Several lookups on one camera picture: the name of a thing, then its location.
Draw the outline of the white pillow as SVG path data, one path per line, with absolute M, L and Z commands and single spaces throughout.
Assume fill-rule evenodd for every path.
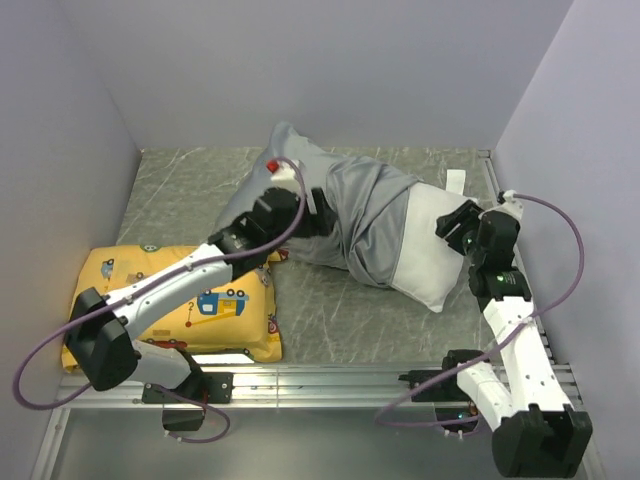
M 467 197 L 418 182 L 409 189 L 404 230 L 391 287 L 426 306 L 443 310 L 458 281 L 463 256 L 436 235 L 439 217 L 453 213 Z

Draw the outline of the grey pillowcase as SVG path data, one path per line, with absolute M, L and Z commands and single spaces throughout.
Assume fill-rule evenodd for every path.
M 409 189 L 417 178 L 369 156 L 330 153 L 288 122 L 274 126 L 267 147 L 215 221 L 215 230 L 248 211 L 271 186 L 266 163 L 298 162 L 306 188 L 319 188 L 327 206 L 327 236 L 293 237 L 282 248 L 292 260 L 348 271 L 357 281 L 386 288 L 399 259 Z

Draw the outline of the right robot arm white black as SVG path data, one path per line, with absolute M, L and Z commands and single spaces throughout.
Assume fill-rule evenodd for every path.
M 470 262 L 469 288 L 506 376 L 498 378 L 489 353 L 451 350 L 440 385 L 451 399 L 467 396 L 484 418 L 502 476 L 568 479 L 578 471 L 593 426 L 561 386 L 539 335 L 529 284 L 514 264 L 521 217 L 518 200 L 489 210 L 467 200 L 436 221 L 437 236 Z

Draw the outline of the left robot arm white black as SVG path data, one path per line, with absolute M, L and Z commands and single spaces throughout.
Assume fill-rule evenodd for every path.
M 186 258 L 126 288 L 75 300 L 65 345 L 96 391 L 137 381 L 179 402 L 205 397 L 205 375 L 181 348 L 139 341 L 154 323 L 207 290 L 262 266 L 289 238 L 331 234 L 336 214 L 319 188 L 305 200 L 282 188 L 266 190 L 251 209 L 212 234 Z

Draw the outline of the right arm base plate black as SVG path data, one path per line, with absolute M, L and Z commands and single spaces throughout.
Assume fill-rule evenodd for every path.
M 398 380 L 406 383 L 409 390 L 413 390 L 422 383 L 435 378 L 440 373 L 441 370 L 409 370 L 401 373 L 398 376 Z M 413 403 L 463 402 L 470 400 L 471 398 L 458 387 L 455 376 L 451 376 L 411 396 Z

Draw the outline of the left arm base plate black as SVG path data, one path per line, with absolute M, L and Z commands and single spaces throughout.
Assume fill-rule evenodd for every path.
M 205 372 L 197 379 L 187 379 L 175 389 L 155 384 L 143 388 L 143 404 L 175 404 L 197 401 L 208 404 L 229 404 L 232 398 L 234 375 L 231 372 Z

